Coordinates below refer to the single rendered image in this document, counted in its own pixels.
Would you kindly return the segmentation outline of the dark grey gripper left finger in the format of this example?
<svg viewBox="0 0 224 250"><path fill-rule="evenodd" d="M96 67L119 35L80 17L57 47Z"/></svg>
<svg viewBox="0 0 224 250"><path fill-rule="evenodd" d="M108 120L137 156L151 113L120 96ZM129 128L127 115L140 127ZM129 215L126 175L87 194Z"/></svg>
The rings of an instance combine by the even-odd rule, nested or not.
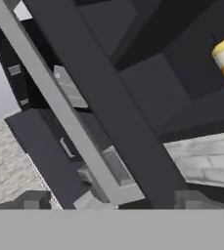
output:
<svg viewBox="0 0 224 250"><path fill-rule="evenodd" d="M0 209L51 209L51 192L48 190L27 190L11 201L0 203Z"/></svg>

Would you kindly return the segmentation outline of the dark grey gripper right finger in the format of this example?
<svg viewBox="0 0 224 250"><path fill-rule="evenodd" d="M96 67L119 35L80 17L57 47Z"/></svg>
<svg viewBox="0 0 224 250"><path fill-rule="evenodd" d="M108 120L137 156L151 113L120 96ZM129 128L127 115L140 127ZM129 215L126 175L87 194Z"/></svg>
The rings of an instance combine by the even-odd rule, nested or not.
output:
<svg viewBox="0 0 224 250"><path fill-rule="evenodd" d="M211 210L222 209L224 204L214 201L196 190L176 190L174 194L175 209Z"/></svg>

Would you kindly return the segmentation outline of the dark grey drawer front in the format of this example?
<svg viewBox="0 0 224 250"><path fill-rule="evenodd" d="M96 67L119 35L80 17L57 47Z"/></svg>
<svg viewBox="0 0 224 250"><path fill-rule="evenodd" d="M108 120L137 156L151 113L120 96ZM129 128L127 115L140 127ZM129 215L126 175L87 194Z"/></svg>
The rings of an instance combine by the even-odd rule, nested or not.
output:
<svg viewBox="0 0 224 250"><path fill-rule="evenodd" d="M31 108L5 121L60 205L74 209L74 201L88 190L77 173L84 161L53 111ZM67 155L61 138L74 158Z"/></svg>

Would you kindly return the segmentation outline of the light grey block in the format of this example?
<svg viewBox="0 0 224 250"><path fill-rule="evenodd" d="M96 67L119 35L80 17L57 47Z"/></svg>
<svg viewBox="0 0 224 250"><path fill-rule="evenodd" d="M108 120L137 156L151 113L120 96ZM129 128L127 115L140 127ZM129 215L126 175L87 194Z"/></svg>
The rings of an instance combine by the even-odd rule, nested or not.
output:
<svg viewBox="0 0 224 250"><path fill-rule="evenodd" d="M141 192L130 175L114 146L105 149L103 155L107 159L112 176L118 185L116 192L120 193L122 190L125 190L125 196L122 198L120 205L143 200L145 198L143 192ZM107 195L86 164L79 168L77 172L83 183L90 187L90 190L74 201L73 205L76 209L115 209L118 207L118 204L109 201Z"/></svg>

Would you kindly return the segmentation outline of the dark grey open cabinet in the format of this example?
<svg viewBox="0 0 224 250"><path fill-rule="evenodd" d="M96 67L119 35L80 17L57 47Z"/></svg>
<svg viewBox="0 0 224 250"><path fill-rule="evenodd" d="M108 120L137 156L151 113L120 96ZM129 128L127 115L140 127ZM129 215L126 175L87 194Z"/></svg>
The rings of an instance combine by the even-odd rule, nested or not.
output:
<svg viewBox="0 0 224 250"><path fill-rule="evenodd" d="M165 144L224 132L224 0L24 0L149 208L177 191L224 203L224 187L188 184Z"/></svg>

